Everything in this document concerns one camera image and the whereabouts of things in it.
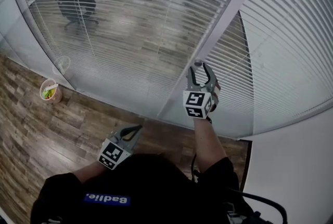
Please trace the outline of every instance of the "black cable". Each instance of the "black cable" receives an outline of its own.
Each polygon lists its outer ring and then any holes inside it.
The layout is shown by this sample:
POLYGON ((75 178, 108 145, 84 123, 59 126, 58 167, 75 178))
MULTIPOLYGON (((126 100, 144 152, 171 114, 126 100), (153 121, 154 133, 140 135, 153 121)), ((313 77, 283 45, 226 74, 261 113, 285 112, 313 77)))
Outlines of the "black cable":
POLYGON ((210 124, 213 124, 213 123, 212 123, 212 119, 211 119, 211 118, 209 118, 208 116, 206 117, 206 120, 207 120, 207 121, 209 121, 209 122, 210 122, 210 124))
POLYGON ((191 163, 191 175, 192 175, 192 181, 194 182, 194 161, 196 160, 197 153, 194 155, 191 163))
MULTIPOLYGON (((194 161, 196 160, 196 157, 197 157, 197 154, 194 155, 194 157, 192 159, 192 163, 191 163, 191 175, 192 175, 192 181, 193 182, 195 181, 195 179, 194 179, 194 175, 195 175, 194 161)), ((257 200, 259 202, 262 202, 264 204, 267 204, 267 205, 270 205, 270 206, 274 207, 276 210, 278 210, 280 212, 280 214, 282 216, 282 223, 283 224, 288 224, 288 221, 287 221, 287 212, 286 212, 285 208, 283 206, 281 206, 280 204, 278 204, 278 203, 276 203, 276 202, 274 202, 272 200, 269 200, 267 198, 264 198, 264 197, 261 197, 261 196, 257 196, 257 195, 254 195, 254 194, 236 191, 236 190, 228 188, 228 187, 225 187, 225 189, 228 189, 231 192, 240 194, 241 196, 244 196, 244 197, 247 197, 247 198, 250 198, 250 199, 253 199, 253 200, 257 200)))
POLYGON ((247 197, 247 198, 250 198, 250 199, 253 199, 253 200, 257 200, 259 202, 262 202, 264 204, 267 204, 267 205, 270 205, 270 206, 274 207, 276 210, 278 210, 280 212, 280 214, 282 216, 282 223, 283 224, 288 224, 287 212, 286 212, 285 208, 283 206, 281 206, 280 204, 278 204, 278 203, 276 203, 272 200, 269 200, 267 198, 261 197, 261 196, 257 196, 257 195, 250 194, 250 193, 243 193, 243 192, 240 192, 240 191, 230 189, 228 187, 225 187, 225 188, 228 189, 229 191, 240 194, 241 196, 244 196, 244 197, 247 197))

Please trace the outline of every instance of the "black shirt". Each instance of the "black shirt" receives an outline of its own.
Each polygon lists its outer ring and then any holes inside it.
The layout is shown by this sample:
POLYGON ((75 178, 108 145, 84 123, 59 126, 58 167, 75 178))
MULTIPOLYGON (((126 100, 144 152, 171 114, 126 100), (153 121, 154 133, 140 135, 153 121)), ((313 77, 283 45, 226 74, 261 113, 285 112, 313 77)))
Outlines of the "black shirt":
POLYGON ((201 218, 228 223, 227 203, 239 214, 253 212, 241 196, 224 187, 239 189, 228 158, 194 183, 164 157, 136 154, 84 184, 72 173, 48 178, 33 205, 31 223, 199 222, 201 218))

